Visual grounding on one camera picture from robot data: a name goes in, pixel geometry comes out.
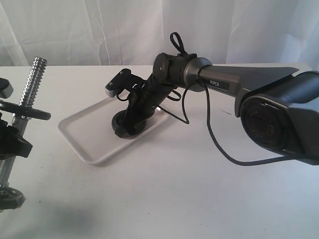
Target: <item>white table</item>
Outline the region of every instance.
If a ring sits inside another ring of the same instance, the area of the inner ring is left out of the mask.
[[[293,66],[304,64],[254,64]],[[57,131],[64,118],[106,97],[124,66],[48,67],[31,120],[28,159],[17,158],[10,185],[22,208],[0,214],[2,239],[317,239],[319,168],[298,161],[241,167],[228,162],[206,128],[204,93],[190,92],[190,125],[171,118],[105,167],[83,163]],[[129,66],[143,78],[151,66]],[[18,102],[29,67],[0,67]],[[274,156],[255,145],[234,116],[234,99],[211,91],[212,127],[239,160]],[[166,108],[181,115],[180,103]],[[10,114],[4,117],[10,120]]]

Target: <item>white curtain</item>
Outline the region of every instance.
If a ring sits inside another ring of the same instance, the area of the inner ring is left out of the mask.
[[[152,64],[173,31],[213,63],[319,69],[319,0],[0,0],[0,66]]]

